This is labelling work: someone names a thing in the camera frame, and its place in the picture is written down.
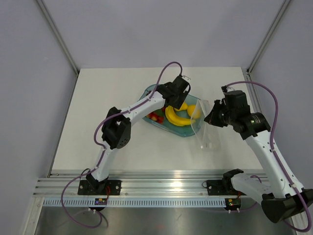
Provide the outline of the clear dotted zip bag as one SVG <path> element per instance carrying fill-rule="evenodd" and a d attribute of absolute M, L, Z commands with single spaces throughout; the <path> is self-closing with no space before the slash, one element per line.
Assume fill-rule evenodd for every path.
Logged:
<path fill-rule="evenodd" d="M 200 149 L 204 151 L 217 151 L 220 148 L 220 140 L 217 128 L 204 121 L 212 107 L 207 100 L 203 99 L 199 99 L 196 103 L 196 106 L 201 111 L 201 117 L 199 118 L 201 127 L 198 132 L 195 131 L 194 127 L 192 127 L 192 129 L 195 132 Z"/>

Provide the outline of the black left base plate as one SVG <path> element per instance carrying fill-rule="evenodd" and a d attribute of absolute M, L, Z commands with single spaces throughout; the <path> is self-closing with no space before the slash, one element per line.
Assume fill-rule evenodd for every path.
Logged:
<path fill-rule="evenodd" d="M 108 195 L 108 196 L 119 196 L 121 191 L 120 180 L 106 180 L 99 184 L 92 184 L 87 180 L 81 180 L 78 187 L 78 195 Z"/>

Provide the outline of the yellow pear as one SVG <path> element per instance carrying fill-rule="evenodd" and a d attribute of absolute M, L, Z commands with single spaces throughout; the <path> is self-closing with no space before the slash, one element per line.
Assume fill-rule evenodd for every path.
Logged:
<path fill-rule="evenodd" d="M 180 111 L 185 111 L 188 109 L 188 105 L 184 102 L 182 103 L 180 108 L 174 108 L 175 111 L 180 112 Z"/>

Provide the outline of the left aluminium frame post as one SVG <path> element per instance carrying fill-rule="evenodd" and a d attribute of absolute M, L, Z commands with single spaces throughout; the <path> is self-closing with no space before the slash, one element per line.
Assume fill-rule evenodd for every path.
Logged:
<path fill-rule="evenodd" d="M 73 70 L 75 76 L 78 77 L 80 69 L 77 66 L 74 58 L 72 57 L 72 55 L 71 55 L 61 33 L 60 33 L 60 31 L 56 25 L 56 23 L 52 17 L 52 14 L 50 13 L 45 1 L 44 0 L 34 0 L 34 2 L 37 4 L 40 12 L 43 15 L 43 18 L 47 22 L 48 27 L 50 28 L 57 44 L 59 45 L 59 48 L 61 49 L 62 53 L 64 54 L 64 56 L 65 56 L 66 60 L 68 61 L 71 69 Z"/>

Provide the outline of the yellow banana bunch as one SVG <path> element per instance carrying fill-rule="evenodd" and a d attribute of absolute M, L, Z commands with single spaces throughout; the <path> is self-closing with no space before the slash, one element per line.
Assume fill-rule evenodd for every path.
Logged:
<path fill-rule="evenodd" d="M 174 108 L 172 106 L 168 106 L 165 109 L 165 115 L 167 119 L 169 120 L 169 122 L 176 126 L 188 126 L 196 122 L 195 120 L 192 120 L 190 118 L 184 118 L 184 117 L 182 118 L 178 116 L 175 113 Z"/>

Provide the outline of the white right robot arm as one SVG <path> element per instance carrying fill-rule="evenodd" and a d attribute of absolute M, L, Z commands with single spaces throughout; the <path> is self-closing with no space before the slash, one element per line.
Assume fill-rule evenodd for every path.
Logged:
<path fill-rule="evenodd" d="M 312 189 L 306 189 L 288 167 L 272 138 L 273 128 L 261 113 L 252 113 L 243 91 L 230 91 L 215 100 L 204 121 L 217 127 L 232 126 L 252 149 L 265 171 L 269 186 L 251 179 L 243 170 L 234 169 L 223 174 L 217 186 L 208 180 L 207 190 L 228 195 L 242 193 L 261 205 L 273 223 L 304 212 L 313 203 Z"/>

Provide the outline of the aluminium frame post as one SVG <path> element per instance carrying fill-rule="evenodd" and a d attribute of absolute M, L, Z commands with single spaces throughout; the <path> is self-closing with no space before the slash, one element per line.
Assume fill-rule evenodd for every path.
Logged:
<path fill-rule="evenodd" d="M 66 60 L 68 61 L 71 69 L 73 70 L 75 76 L 78 77 L 80 69 L 77 66 L 74 58 L 72 57 L 72 55 L 71 55 L 61 33 L 60 33 L 60 31 L 56 25 L 56 23 L 52 17 L 52 14 L 50 13 L 45 1 L 44 0 L 34 0 L 34 2 L 37 4 L 40 12 L 43 15 L 43 18 L 47 22 L 48 27 L 50 28 L 57 44 L 59 45 L 59 48 L 61 49 L 62 53 L 64 54 L 64 56 L 65 56 Z"/>
<path fill-rule="evenodd" d="M 292 0 L 284 0 L 282 4 L 280 5 L 273 21 L 271 22 L 264 38 L 262 39 L 255 55 L 253 56 L 248 68 L 247 68 L 247 74 L 252 75 L 253 70 L 257 66 L 258 62 L 260 61 L 262 55 L 266 51 L 269 43 L 271 42 L 276 30 L 278 29 L 283 17 L 285 16 L 286 12 L 288 11 L 290 5 L 292 4 Z"/>

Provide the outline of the right aluminium frame post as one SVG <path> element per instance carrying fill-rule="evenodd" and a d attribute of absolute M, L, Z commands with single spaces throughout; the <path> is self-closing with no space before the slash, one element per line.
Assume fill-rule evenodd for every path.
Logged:
<path fill-rule="evenodd" d="M 280 5 L 273 21 L 271 22 L 264 38 L 262 39 L 255 55 L 253 56 L 248 68 L 247 68 L 247 74 L 252 75 L 253 70 L 257 66 L 258 62 L 260 61 L 262 55 L 266 51 L 269 43 L 271 42 L 276 30 L 278 29 L 283 17 L 285 16 L 286 12 L 288 11 L 290 5 L 292 4 L 292 0 L 284 0 L 282 4 Z"/>

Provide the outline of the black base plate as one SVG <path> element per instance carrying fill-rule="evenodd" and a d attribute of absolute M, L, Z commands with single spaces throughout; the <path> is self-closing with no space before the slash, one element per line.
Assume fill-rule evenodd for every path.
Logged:
<path fill-rule="evenodd" d="M 121 191 L 120 180 L 106 180 L 99 184 L 92 184 L 87 180 L 81 180 L 78 187 L 78 195 L 108 195 L 108 196 L 119 196 Z"/>
<path fill-rule="evenodd" d="M 244 193 L 236 190 L 227 191 L 222 180 L 206 180 L 201 185 L 207 190 L 209 196 L 245 196 Z"/>

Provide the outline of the teal plastic tray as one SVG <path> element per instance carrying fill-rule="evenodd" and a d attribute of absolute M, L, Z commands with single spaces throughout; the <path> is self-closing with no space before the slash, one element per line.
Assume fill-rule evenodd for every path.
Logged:
<path fill-rule="evenodd" d="M 155 87 L 155 84 L 152 84 L 150 86 L 148 86 L 142 96 L 139 98 L 139 99 L 142 99 L 144 98 L 145 96 L 149 95 L 149 93 L 152 92 L 152 90 L 154 89 Z M 187 105 L 196 105 L 197 101 L 199 99 L 195 96 L 192 96 L 192 95 L 188 95 L 185 99 L 185 102 Z M 162 110 L 162 113 L 163 113 L 163 121 L 154 121 L 152 119 L 150 119 L 149 117 L 151 115 L 148 115 L 146 117 L 143 118 L 143 120 L 151 125 L 154 125 L 164 131 L 167 131 L 167 132 L 170 132 L 172 134 L 175 134 L 177 136 L 180 136 L 180 137 L 190 137 L 190 136 L 193 136 L 195 135 L 195 132 L 194 130 L 192 129 L 192 127 L 194 127 L 195 131 L 198 132 L 198 130 L 200 129 L 201 127 L 201 124 L 200 124 L 200 119 L 196 119 L 196 123 L 194 123 L 194 126 L 191 126 L 191 125 L 187 125 L 187 126 L 183 126 L 183 127 L 180 127 L 180 126 L 175 126 L 173 125 L 172 123 L 170 123 L 168 121 L 168 119 L 166 118 L 165 116 L 165 110 Z M 177 113 L 178 116 L 180 117 L 183 117 L 183 118 L 189 118 L 190 117 L 188 116 L 188 113 L 187 111 L 179 111 Z"/>

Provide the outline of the yellow lemon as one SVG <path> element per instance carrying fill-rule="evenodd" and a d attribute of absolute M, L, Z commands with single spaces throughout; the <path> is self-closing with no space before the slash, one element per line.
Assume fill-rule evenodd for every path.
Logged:
<path fill-rule="evenodd" d="M 201 111 L 196 105 L 189 105 L 187 113 L 191 119 L 199 119 L 201 117 Z"/>

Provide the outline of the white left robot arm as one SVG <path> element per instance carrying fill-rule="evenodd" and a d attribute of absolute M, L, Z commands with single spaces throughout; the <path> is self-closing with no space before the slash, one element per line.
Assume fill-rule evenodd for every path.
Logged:
<path fill-rule="evenodd" d="M 130 141 L 132 126 L 149 113 L 163 107 L 180 108 L 190 90 L 189 82 L 179 75 L 172 82 L 155 85 L 150 93 L 127 108 L 109 109 L 106 119 L 101 122 L 94 133 L 95 143 L 101 146 L 99 160 L 94 169 L 86 175 L 89 190 L 93 194 L 100 195 L 105 191 L 113 160 L 118 150 Z"/>

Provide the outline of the red strawberries with leaves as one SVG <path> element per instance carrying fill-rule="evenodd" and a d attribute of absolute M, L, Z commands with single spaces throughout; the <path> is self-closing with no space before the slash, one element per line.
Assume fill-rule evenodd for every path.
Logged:
<path fill-rule="evenodd" d="M 159 124 L 163 124 L 165 120 L 165 107 L 162 107 L 161 109 L 157 109 L 151 113 L 149 113 L 146 118 L 157 122 Z"/>

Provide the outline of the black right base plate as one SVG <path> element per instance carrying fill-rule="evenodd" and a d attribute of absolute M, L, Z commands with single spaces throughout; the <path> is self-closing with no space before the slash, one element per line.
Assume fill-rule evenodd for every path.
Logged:
<path fill-rule="evenodd" d="M 206 180 L 201 185 L 207 190 L 209 196 L 245 196 L 244 193 L 236 190 L 227 191 L 222 180 Z"/>

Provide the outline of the aluminium mounting rail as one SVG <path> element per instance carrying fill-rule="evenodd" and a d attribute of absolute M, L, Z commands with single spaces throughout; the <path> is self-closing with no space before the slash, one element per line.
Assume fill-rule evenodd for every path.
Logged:
<path fill-rule="evenodd" d="M 220 179 L 222 170 L 112 170 L 109 179 L 121 181 L 121 197 L 204 197 L 204 182 Z M 53 170 L 39 178 L 33 196 L 60 196 L 66 184 L 80 175 L 77 170 Z"/>

